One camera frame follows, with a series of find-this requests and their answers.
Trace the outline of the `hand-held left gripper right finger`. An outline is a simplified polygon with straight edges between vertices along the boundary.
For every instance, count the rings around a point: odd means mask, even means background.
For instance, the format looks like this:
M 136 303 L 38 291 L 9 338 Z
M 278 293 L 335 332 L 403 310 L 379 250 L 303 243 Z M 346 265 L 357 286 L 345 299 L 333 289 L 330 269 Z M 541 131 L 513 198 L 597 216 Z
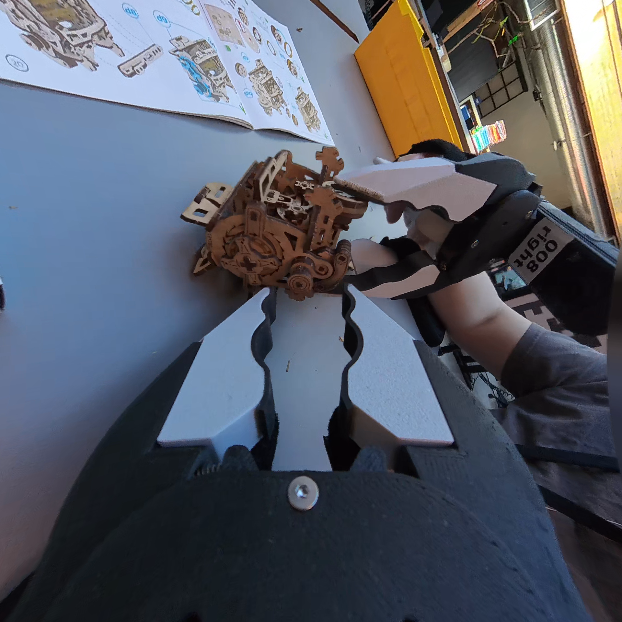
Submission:
M 350 469 L 367 447 L 378 448 L 395 469 L 404 447 L 454 446 L 420 357 L 424 344 L 351 284 L 344 287 L 341 311 L 351 360 L 325 437 L 331 468 Z

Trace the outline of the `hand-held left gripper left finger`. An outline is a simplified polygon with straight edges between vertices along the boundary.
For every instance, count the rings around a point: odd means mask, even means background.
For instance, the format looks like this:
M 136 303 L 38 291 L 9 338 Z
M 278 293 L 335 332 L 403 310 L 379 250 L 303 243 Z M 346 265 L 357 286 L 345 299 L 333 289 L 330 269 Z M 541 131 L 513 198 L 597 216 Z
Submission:
M 278 417 L 265 362 L 272 350 L 276 289 L 264 287 L 201 341 L 157 442 L 160 447 L 204 447 L 223 461 L 230 447 L 250 451 L 271 469 Z

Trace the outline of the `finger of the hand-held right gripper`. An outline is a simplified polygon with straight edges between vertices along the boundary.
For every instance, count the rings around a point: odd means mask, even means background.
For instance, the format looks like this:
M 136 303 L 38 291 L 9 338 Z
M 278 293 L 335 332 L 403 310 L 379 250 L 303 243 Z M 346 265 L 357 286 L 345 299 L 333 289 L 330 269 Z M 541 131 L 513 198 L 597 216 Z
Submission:
M 492 195 L 492 184 L 459 173 L 457 164 L 442 158 L 374 164 L 335 175 L 336 187 L 381 205 L 406 202 L 415 210 L 443 208 L 459 223 L 479 210 Z
M 414 264 L 397 262 L 348 275 L 346 284 L 354 286 L 369 298 L 396 299 L 432 286 L 439 275 L 440 271 L 434 264 L 418 268 Z

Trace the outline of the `wooden mechanical model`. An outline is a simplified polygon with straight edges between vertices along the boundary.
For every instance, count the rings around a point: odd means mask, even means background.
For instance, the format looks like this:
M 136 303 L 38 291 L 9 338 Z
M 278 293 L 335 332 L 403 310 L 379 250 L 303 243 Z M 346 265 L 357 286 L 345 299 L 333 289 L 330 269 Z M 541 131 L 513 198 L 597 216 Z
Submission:
M 236 185 L 207 183 L 180 215 L 205 229 L 193 273 L 222 268 L 249 291 L 282 288 L 297 301 L 336 292 L 352 261 L 351 242 L 340 235 L 368 201 L 335 186 L 345 167 L 336 147 L 315 158 L 320 172 L 282 150 L 254 161 Z

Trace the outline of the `person's right forearm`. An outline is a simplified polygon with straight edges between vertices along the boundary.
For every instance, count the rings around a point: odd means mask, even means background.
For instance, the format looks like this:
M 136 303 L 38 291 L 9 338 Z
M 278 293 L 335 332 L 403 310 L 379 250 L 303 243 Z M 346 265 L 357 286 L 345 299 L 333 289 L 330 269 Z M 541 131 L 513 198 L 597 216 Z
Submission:
M 484 369 L 501 373 L 532 323 L 508 307 L 486 273 L 429 294 L 450 338 Z

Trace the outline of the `person's right hand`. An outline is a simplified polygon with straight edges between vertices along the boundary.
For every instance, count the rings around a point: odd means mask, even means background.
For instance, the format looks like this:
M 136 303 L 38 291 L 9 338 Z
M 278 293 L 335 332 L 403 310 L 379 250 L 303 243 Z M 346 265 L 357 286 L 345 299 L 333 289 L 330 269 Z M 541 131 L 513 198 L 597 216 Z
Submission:
M 406 201 L 385 206 L 389 224 L 404 221 L 407 232 L 402 237 L 384 238 L 378 243 L 370 239 L 351 242 L 351 261 L 357 274 L 372 268 L 387 267 L 398 260 L 422 251 L 424 258 L 434 260 L 454 223 L 446 220 L 437 209 L 416 210 Z

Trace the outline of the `colourful stacked trays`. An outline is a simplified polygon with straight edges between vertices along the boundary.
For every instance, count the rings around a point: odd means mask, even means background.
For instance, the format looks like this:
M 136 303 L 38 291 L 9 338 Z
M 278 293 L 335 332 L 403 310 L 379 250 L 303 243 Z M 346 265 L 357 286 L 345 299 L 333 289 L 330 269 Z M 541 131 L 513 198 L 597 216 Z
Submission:
M 494 145 L 504 142 L 507 130 L 503 120 L 493 124 L 477 126 L 470 131 L 477 153 L 489 151 Z

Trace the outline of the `yellow plastic bin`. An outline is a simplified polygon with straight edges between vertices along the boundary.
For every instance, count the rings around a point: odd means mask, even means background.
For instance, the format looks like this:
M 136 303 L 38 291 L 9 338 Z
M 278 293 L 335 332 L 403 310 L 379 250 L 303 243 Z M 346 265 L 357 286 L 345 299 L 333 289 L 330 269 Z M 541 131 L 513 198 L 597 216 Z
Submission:
M 408 1 L 395 1 L 354 53 L 394 155 L 443 139 L 465 149 L 424 29 Z

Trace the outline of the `white instruction booklet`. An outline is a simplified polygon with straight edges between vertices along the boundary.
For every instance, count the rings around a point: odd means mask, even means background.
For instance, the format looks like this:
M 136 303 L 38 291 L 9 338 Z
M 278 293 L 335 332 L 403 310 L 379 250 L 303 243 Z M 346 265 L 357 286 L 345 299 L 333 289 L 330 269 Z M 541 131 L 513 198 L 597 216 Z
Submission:
M 335 145 L 288 28 L 253 1 L 1 1 L 1 78 Z

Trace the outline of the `silver ventilation duct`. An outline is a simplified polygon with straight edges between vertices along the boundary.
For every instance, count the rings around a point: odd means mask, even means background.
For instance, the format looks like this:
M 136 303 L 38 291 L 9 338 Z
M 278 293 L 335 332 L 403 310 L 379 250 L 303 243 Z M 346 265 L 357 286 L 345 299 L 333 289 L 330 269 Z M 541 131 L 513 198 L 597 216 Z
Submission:
M 592 133 L 567 52 L 564 21 L 559 15 L 529 31 L 525 56 L 540 94 L 575 218 L 608 239 L 612 229 L 607 201 L 596 171 Z

